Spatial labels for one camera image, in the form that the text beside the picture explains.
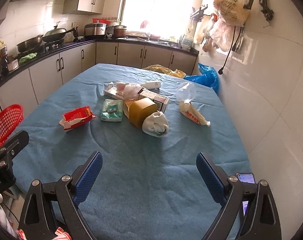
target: cabinet door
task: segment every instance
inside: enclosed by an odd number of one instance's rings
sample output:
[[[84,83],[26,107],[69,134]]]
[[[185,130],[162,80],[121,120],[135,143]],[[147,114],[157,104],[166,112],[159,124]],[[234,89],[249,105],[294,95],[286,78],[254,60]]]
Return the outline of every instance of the cabinet door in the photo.
[[[4,110],[13,104],[23,107],[24,118],[38,105],[28,69],[18,73],[0,87],[0,108]]]
[[[100,13],[102,14],[102,10],[104,9],[105,0],[93,0],[93,13]]]
[[[29,71],[39,104],[62,86],[59,54],[32,65]]]
[[[195,61],[195,56],[173,51],[169,68],[171,70],[179,69],[184,71],[187,75],[191,75],[194,69]]]
[[[145,46],[144,59],[142,60],[141,68],[151,65],[161,65],[163,67],[168,67],[170,64],[171,54],[172,51],[168,49]]]
[[[118,43],[97,42],[96,62],[104,64],[117,64]]]
[[[117,65],[141,68],[144,45],[119,43]]]
[[[79,0],[78,11],[91,12],[94,0]]]
[[[96,42],[81,46],[81,67],[82,71],[96,65]]]
[[[69,80],[81,73],[81,48],[65,50],[60,55],[62,83],[66,84]]]

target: yellow plastic container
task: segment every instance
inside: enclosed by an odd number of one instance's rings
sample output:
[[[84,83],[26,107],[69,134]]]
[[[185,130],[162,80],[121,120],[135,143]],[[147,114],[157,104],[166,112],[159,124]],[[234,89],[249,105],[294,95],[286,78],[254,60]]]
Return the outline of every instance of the yellow plastic container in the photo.
[[[149,98],[143,98],[132,103],[129,108],[129,120],[137,128],[141,128],[146,117],[157,112],[157,105]]]

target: gas stove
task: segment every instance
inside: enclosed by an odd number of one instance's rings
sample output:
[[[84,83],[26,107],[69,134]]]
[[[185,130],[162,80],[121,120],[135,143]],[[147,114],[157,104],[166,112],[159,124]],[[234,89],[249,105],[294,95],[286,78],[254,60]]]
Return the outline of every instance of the gas stove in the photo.
[[[65,43],[64,39],[54,42],[43,43],[42,45],[36,48],[29,49],[23,53],[19,53],[17,55],[17,59],[19,61],[22,57],[25,57],[31,53],[37,53],[37,57],[42,56],[48,52],[52,52],[55,51],[56,49],[59,49],[64,43]]]

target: blue tablecloth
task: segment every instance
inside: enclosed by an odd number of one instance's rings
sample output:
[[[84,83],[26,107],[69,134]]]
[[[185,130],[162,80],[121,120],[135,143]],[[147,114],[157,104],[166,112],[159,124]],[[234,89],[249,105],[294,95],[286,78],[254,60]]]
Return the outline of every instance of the blue tablecloth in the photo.
[[[170,98],[165,112],[170,125],[162,138],[122,122],[100,120],[104,82],[161,80],[159,93]],[[175,92],[182,79],[155,72],[98,64],[43,101],[16,129],[30,141],[14,159],[17,185],[27,192],[34,179],[57,181],[84,164],[93,151],[103,154],[102,170],[79,208],[100,240],[201,239],[220,205],[197,171],[199,152],[209,154],[227,174],[249,172],[250,164],[231,119],[215,92],[195,84],[193,105],[211,122],[198,125],[178,110]],[[62,114],[90,106],[90,123],[64,132]],[[237,229],[230,234],[235,236]]]

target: green tissue pack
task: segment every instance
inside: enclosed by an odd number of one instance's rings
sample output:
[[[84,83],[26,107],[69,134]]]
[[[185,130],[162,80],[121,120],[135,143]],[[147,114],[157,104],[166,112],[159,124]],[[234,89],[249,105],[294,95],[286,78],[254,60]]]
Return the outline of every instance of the green tissue pack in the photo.
[[[121,122],[123,119],[123,100],[106,99],[102,105],[100,120]]]

